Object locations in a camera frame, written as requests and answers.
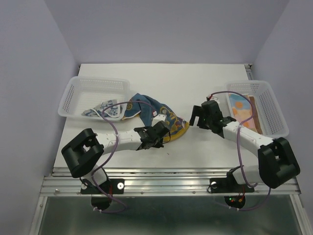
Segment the dark blue towel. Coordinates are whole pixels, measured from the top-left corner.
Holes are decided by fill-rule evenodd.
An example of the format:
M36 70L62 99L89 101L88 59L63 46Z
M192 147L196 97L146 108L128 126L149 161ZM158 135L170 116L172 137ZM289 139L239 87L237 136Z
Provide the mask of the dark blue towel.
M136 93L128 102L123 120L139 117L144 126L152 126L153 112L166 115L165 122L170 128L170 135L166 135L163 143L174 141L183 136L188 128L189 122L178 117L166 104L143 94Z

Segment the orange brown bear towel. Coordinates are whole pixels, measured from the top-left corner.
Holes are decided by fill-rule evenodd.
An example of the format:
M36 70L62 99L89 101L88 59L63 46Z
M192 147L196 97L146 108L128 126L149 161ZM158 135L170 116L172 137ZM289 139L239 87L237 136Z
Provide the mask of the orange brown bear towel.
M255 98L251 95L248 96L249 100L251 101L252 105L253 105L253 122L254 122L254 130L255 132L262 134L262 128L260 125L260 121L259 121L259 116L258 116L258 112L257 112L257 107L256 107L256 102L255 102Z

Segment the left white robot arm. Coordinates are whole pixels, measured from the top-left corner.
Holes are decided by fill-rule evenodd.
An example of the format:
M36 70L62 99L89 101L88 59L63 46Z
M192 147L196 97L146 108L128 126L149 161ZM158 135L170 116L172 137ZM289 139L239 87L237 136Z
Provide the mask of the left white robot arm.
M117 187L118 182L110 180L105 170L97 165L100 157L105 154L112 157L117 151L161 148L163 138L169 134L170 129L164 121L118 134L98 135L91 128L87 128L65 145L61 153L71 176L80 178L83 184L88 185L83 189L85 194L122 194L123 189Z

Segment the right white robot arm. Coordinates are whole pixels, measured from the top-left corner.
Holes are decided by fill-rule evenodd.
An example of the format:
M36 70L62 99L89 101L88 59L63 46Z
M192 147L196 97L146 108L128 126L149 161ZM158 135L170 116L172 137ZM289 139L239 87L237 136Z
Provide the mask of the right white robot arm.
M240 162L226 174L223 181L230 191L251 183L277 188L300 174L300 166L287 139L266 137L232 117L224 117L216 101L209 100L193 107L190 125L194 124L235 142L238 148L243 147L257 157L257 165L244 166Z

